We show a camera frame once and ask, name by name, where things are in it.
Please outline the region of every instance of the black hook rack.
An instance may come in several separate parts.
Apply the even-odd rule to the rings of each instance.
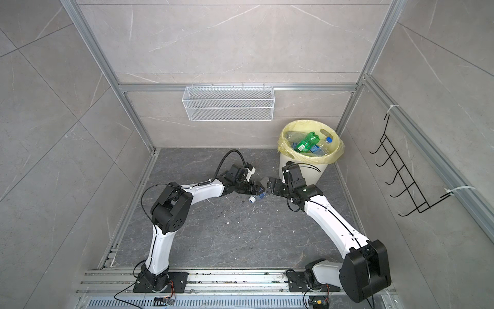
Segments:
[[[376,164],[378,167],[381,167],[381,166],[384,166],[384,164],[386,164],[388,161],[391,161],[391,163],[393,163],[393,166],[394,166],[394,168],[396,169],[396,173],[395,173],[395,176],[394,176],[394,178],[393,178],[393,181],[392,181],[392,182],[387,182],[387,181],[386,181],[386,184],[387,184],[387,185],[392,185],[392,184],[395,182],[395,180],[396,180],[397,176],[399,176],[399,177],[400,177],[400,180],[401,180],[401,182],[402,182],[402,184],[405,186],[405,189],[404,189],[403,191],[401,191],[401,192],[400,192],[400,194],[398,194],[398,195],[390,195],[390,196],[391,196],[391,197],[393,197],[393,198],[396,198],[396,197],[399,197],[400,195],[402,195],[403,193],[407,192],[407,193],[408,193],[408,195],[410,196],[410,198],[412,199],[413,204],[415,205],[415,208],[414,208],[412,211],[410,211],[409,213],[407,213],[406,215],[402,215],[402,214],[398,214],[398,215],[400,215],[401,217],[406,217],[406,216],[408,216],[409,214],[413,213],[414,211],[418,211],[419,213],[423,213],[424,211],[426,211],[426,210],[428,210],[428,209],[432,208],[433,206],[435,206],[435,205],[439,204],[440,202],[444,201],[444,200],[445,200],[445,199],[447,199],[448,197],[452,196],[452,195],[453,195],[453,192],[448,192],[448,193],[446,193],[446,194],[444,194],[444,195],[440,196],[440,197],[439,197],[439,201],[437,201],[436,203],[434,203],[434,204],[432,204],[432,205],[431,205],[431,204],[429,204],[429,202],[428,202],[428,201],[427,201],[427,199],[425,198],[424,194],[422,193],[422,190],[420,190],[420,187],[418,186],[417,182],[416,182],[416,181],[415,181],[415,179],[413,178],[413,175],[410,173],[410,171],[408,170],[408,167],[407,167],[407,166],[405,165],[405,163],[403,162],[403,159],[401,158],[400,154],[396,151],[395,146],[393,146],[393,143],[390,141],[390,139],[389,139],[389,138],[388,138],[388,136],[386,135],[386,129],[388,128],[388,123],[389,123],[389,114],[386,114],[386,116],[384,116],[384,120],[386,120],[386,126],[384,127],[384,132],[383,132],[383,134],[382,134],[381,138],[379,139],[379,142],[380,142],[379,147],[376,149],[376,151],[375,151],[375,152],[372,152],[372,151],[369,151],[369,152],[370,152],[371,154],[375,154],[376,152],[378,152],[378,151],[379,151],[379,149],[380,149],[381,147],[384,149],[384,151],[386,151],[386,154],[387,154],[387,156],[388,156],[388,158],[386,159],[386,161],[384,161],[384,163],[383,163],[383,164],[381,164],[381,165]],[[391,147],[392,147],[392,149],[393,149],[393,151],[391,151],[391,153],[388,151],[388,149],[386,149],[386,146],[384,146],[384,142],[385,142],[386,140],[389,142],[389,144],[391,145]],[[395,163],[395,161],[393,161],[393,159],[391,158],[391,156],[392,156],[393,154],[395,154],[395,153],[396,153],[396,155],[397,155],[397,156],[398,156],[398,158],[399,158],[398,165],[399,165],[399,166],[401,166],[400,168],[398,168],[398,167],[396,166],[397,164],[396,164],[396,163]],[[400,171],[401,171],[403,168],[404,168],[404,169],[405,169],[405,171],[406,171],[406,172],[410,175],[410,178],[412,179],[412,182],[411,182],[410,184],[408,184],[408,185],[405,183],[405,181],[403,180],[402,175],[400,174]],[[423,202],[423,203],[421,203],[420,205],[417,205],[417,202],[416,202],[416,201],[415,201],[415,199],[413,198],[413,195],[410,193],[410,188],[411,188],[412,186],[415,186],[415,187],[418,189],[418,191],[420,192],[420,195],[422,196],[422,198],[423,198],[423,200],[424,200],[424,202]]]

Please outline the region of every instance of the marble floor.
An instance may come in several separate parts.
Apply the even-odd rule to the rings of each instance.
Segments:
[[[162,149],[146,187],[175,181],[195,183],[211,178],[227,149]],[[276,149],[241,149],[256,168],[252,180],[278,176]],[[222,169],[241,163],[232,153]],[[318,182],[334,208],[352,225],[354,219],[334,165]],[[163,187],[151,188],[143,198],[148,212]],[[335,245],[303,212],[291,212],[282,197],[267,196],[250,204],[248,195],[232,193],[192,205],[187,220],[177,232],[170,253],[170,267],[304,267],[319,258],[341,262]],[[119,245],[113,266],[134,266],[146,259],[152,226],[136,208]]]

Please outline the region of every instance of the zip tie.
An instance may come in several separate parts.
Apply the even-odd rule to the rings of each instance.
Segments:
[[[446,190],[447,193],[451,193],[453,191],[460,190],[460,189],[473,189],[473,190],[477,190],[477,188],[472,187],[472,186],[469,186],[469,185],[462,185],[462,186],[456,187],[456,188],[451,189],[451,190],[445,188],[444,190]]]
[[[389,111],[390,111],[393,107],[395,107],[395,106],[399,106],[399,105],[393,105],[393,104],[389,105],[389,108],[388,108],[388,111],[386,112],[386,114],[389,114]]]

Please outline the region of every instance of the white wire basket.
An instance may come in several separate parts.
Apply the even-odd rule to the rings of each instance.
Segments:
[[[190,121],[269,121],[275,92],[266,86],[191,86],[182,102]]]

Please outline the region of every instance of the trash can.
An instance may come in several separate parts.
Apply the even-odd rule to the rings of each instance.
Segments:
[[[290,143],[285,138],[286,133],[289,131],[297,131],[303,133],[315,132],[317,135],[320,135],[321,129],[328,131],[333,139],[329,147],[330,153],[322,157],[309,157],[303,155],[300,152],[296,152],[292,149]],[[316,184],[328,164],[336,162],[336,160],[341,157],[344,150],[345,144],[343,144],[343,141],[339,138],[336,132],[327,125],[315,120],[305,119],[290,122],[283,128],[280,134],[280,139],[278,140],[278,151],[280,152],[280,178],[283,179],[281,168],[286,165],[287,161],[292,161],[295,163],[308,163],[317,167],[319,170],[321,170],[321,172],[318,172],[314,169],[300,170],[302,171],[302,175],[304,176],[307,185]]]

